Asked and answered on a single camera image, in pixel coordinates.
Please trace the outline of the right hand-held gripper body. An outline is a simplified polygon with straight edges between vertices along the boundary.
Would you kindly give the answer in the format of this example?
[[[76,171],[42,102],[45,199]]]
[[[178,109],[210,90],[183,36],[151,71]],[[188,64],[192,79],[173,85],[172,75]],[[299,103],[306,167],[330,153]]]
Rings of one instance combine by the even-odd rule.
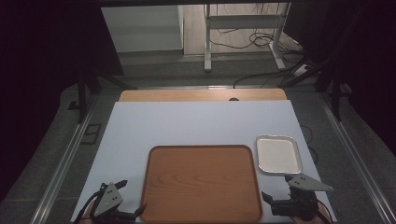
[[[287,183],[290,187],[290,197],[287,200],[274,200],[271,211],[274,216],[299,217],[304,221],[309,221],[314,216],[320,216],[318,205],[320,200],[317,191],[333,191],[333,187],[324,184],[313,177],[304,174],[294,175],[294,178]],[[323,203],[332,222],[332,215]]]

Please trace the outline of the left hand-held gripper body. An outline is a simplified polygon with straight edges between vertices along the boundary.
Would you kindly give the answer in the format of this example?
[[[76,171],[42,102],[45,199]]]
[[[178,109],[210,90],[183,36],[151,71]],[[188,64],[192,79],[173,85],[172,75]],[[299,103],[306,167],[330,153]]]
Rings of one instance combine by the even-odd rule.
[[[113,182],[103,183],[99,195],[93,203],[91,217],[95,224],[134,224],[133,213],[121,212],[118,207],[123,202]]]

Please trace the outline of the person's left hand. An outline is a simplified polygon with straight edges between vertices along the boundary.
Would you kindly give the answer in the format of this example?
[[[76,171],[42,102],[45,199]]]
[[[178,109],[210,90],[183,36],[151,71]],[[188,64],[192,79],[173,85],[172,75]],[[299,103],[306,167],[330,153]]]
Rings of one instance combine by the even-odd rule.
[[[93,204],[91,203],[88,208],[85,210],[81,220],[79,221],[78,224],[95,224],[92,217],[91,217],[91,210],[92,210]]]

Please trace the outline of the person's right hand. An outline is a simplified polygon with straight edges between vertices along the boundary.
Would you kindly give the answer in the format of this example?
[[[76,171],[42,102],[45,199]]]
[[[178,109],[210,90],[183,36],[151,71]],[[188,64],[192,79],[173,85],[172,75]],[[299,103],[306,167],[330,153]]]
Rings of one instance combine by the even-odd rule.
[[[299,217],[291,217],[290,219],[294,224],[331,224],[330,216],[328,215],[326,209],[320,205],[318,207],[318,211],[320,212],[320,216],[314,216],[313,219],[309,221],[304,221]]]

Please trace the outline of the white square plate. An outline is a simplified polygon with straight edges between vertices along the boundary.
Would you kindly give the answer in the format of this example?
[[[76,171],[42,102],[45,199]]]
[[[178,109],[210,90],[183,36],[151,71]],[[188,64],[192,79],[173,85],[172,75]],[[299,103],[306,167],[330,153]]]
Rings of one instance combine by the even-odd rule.
[[[286,135],[261,135],[256,139],[258,164],[269,175],[297,175],[303,170],[296,141]]]

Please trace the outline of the brown wooden tray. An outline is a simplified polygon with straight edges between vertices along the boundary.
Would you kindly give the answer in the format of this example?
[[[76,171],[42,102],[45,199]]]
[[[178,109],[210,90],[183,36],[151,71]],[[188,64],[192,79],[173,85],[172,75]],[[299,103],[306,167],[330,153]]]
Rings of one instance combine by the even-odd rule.
[[[141,204],[148,224],[256,223],[263,211],[251,149],[154,147]]]

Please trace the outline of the white table board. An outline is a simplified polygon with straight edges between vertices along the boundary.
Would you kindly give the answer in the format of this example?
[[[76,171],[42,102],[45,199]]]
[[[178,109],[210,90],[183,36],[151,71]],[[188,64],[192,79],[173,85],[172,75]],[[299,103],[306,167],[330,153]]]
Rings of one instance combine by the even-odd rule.
[[[274,216],[262,192],[277,200],[288,199],[285,175],[269,175],[258,164],[256,139],[261,135],[286,135],[299,148],[300,174],[319,178],[292,104],[280,101],[223,102],[117,102],[78,202],[84,204],[100,186],[127,180],[120,190],[120,209],[133,212],[140,207],[150,151],[157,146],[227,146],[251,149],[262,219],[256,223],[279,223],[287,217]]]

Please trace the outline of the black stand legs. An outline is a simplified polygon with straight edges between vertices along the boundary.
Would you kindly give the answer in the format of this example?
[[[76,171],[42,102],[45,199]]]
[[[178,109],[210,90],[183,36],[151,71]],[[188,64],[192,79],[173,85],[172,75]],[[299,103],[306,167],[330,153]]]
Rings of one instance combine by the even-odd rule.
[[[76,102],[71,102],[69,104],[69,110],[78,110],[79,117],[78,123],[81,123],[88,114],[88,106],[87,106],[87,97],[86,90],[89,90],[92,94],[99,94],[102,92],[102,86],[99,82],[99,77],[103,78],[106,81],[118,86],[120,89],[124,91],[136,90],[136,86],[131,86],[126,84],[114,76],[107,75],[87,75],[84,73],[78,74],[78,100]]]
[[[313,68],[308,69],[298,77],[287,81],[282,81],[278,87],[288,88],[302,82],[303,80],[318,74],[318,79],[314,85],[315,90],[323,92],[329,85],[332,85],[331,92],[331,111],[338,121],[341,121],[340,116],[340,97],[342,96],[341,91],[341,74],[339,71],[338,56],[340,55],[340,49],[333,49],[325,60],[318,63]]]

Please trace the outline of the white power strip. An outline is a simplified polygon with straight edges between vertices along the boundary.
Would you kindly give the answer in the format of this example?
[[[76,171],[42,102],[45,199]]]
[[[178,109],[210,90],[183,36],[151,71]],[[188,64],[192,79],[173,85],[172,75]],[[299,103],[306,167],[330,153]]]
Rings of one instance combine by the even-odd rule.
[[[311,66],[308,64],[303,64],[300,68],[298,68],[295,72],[294,72],[294,76],[295,77],[299,77],[300,75],[302,75],[303,73],[305,73],[306,71],[310,70]]]

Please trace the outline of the light wooden table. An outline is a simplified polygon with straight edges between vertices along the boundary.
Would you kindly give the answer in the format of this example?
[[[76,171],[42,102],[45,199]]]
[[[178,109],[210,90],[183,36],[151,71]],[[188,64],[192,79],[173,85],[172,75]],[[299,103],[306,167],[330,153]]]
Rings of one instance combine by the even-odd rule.
[[[206,102],[286,100],[281,89],[201,89],[201,90],[133,90],[123,91],[120,102]]]

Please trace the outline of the aluminium floor rail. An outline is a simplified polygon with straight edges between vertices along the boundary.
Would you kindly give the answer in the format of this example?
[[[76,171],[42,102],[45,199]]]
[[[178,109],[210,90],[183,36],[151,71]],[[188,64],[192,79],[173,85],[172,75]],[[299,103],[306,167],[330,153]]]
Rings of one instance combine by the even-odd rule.
[[[72,164],[73,159],[75,158],[81,139],[91,120],[92,111],[96,106],[97,99],[98,95],[94,94],[88,101],[86,115],[83,117],[82,121],[78,124],[76,130],[74,131],[73,136],[68,143],[67,148],[62,155],[41,200],[39,201],[29,224],[46,223],[50,211],[56,201],[57,195],[60,192],[62,184],[66,178],[67,172]]]
[[[350,138],[347,130],[342,121],[339,121],[337,117],[332,113],[331,103],[326,98],[324,93],[320,93],[318,98],[322,104],[328,120],[333,126],[335,133],[337,134],[339,140],[341,141],[346,154],[348,155],[352,165],[354,166],[358,176],[361,179],[363,186],[368,192],[372,203],[374,204],[377,213],[380,215],[384,224],[396,224],[396,214],[392,211],[390,207],[389,200],[386,198],[385,193],[380,188],[380,186],[375,181],[372,173],[369,171],[368,167],[364,163],[359,151],[357,150],[355,144]]]

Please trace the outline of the white metal stand frame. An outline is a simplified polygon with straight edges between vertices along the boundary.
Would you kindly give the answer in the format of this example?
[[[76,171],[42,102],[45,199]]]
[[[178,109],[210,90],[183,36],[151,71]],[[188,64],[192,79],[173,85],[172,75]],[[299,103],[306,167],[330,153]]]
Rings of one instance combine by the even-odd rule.
[[[279,70],[286,66],[278,50],[280,37],[288,16],[290,2],[287,2],[279,14],[264,15],[210,15],[210,5],[204,5],[205,13],[205,71],[211,71],[211,42],[210,33],[215,29],[273,29],[273,40],[269,42],[269,49]]]

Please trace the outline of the white wall panel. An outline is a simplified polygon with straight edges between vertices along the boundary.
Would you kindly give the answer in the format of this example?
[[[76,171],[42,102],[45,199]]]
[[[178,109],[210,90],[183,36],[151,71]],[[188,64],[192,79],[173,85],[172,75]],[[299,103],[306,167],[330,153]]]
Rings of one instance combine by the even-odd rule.
[[[183,49],[178,6],[102,7],[117,52]]]

